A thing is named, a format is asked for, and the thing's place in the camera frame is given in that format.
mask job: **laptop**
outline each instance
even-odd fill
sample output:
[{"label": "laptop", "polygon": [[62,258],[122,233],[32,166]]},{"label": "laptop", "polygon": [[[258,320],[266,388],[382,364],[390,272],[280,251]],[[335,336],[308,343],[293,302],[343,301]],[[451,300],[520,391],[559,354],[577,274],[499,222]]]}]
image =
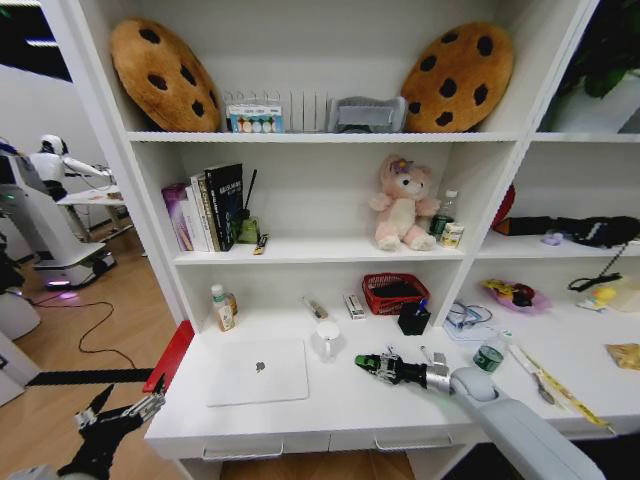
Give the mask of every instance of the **laptop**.
[{"label": "laptop", "polygon": [[208,407],[309,397],[302,340],[226,343],[211,352]]}]

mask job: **black book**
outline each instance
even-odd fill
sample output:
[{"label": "black book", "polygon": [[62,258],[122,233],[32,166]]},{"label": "black book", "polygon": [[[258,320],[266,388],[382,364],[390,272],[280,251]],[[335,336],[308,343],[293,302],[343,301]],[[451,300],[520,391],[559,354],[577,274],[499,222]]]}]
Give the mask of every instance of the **black book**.
[{"label": "black book", "polygon": [[228,252],[242,225],[242,164],[209,167],[204,174],[220,251]]}]

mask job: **red basket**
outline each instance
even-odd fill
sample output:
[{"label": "red basket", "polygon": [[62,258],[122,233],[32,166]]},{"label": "red basket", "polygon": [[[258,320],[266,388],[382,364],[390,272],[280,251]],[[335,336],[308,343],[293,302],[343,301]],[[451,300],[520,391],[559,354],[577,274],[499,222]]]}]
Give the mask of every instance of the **red basket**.
[{"label": "red basket", "polygon": [[[373,289],[385,287],[392,283],[406,282],[413,288],[418,290],[421,295],[414,297],[377,297],[373,294]],[[365,275],[362,280],[362,290],[367,299],[367,304],[371,311],[376,315],[399,315],[402,305],[405,303],[418,303],[423,298],[429,301],[431,294],[427,287],[420,283],[413,275],[408,273],[376,273],[374,275]]]}]

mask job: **flower on bear's head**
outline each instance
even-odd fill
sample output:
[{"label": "flower on bear's head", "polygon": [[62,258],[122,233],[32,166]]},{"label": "flower on bear's head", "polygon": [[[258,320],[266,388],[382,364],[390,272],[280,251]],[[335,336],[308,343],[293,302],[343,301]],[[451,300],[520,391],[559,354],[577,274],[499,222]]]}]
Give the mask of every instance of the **flower on bear's head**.
[{"label": "flower on bear's head", "polygon": [[394,160],[393,162],[391,162],[391,170],[393,170],[393,173],[395,173],[396,175],[399,173],[409,173],[409,169],[411,168],[412,164],[413,162],[410,160],[399,158],[398,160]]}]

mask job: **yellow ruler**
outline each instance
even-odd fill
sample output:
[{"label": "yellow ruler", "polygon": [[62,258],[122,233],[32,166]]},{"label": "yellow ruler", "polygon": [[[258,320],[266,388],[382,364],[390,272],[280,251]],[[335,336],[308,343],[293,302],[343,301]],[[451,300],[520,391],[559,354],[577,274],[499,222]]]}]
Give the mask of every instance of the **yellow ruler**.
[{"label": "yellow ruler", "polygon": [[568,388],[566,388],[558,380],[552,377],[551,374],[547,372],[542,366],[540,366],[538,362],[536,362],[533,358],[531,358],[529,354],[527,354],[526,352],[523,352],[523,353],[526,355],[529,361],[540,371],[540,374],[544,378],[545,382],[551,388],[553,388],[556,392],[558,392],[560,395],[566,398],[571,404],[571,406],[575,408],[578,411],[578,413],[580,413],[589,423],[592,423],[593,425],[596,425],[598,427],[606,428],[607,430],[609,430],[611,433],[615,435],[616,432],[611,428],[611,425],[609,425],[609,423],[605,422],[600,417],[598,417],[595,413],[589,410],[584,403],[579,401],[573,395],[573,393],[569,391]]}]

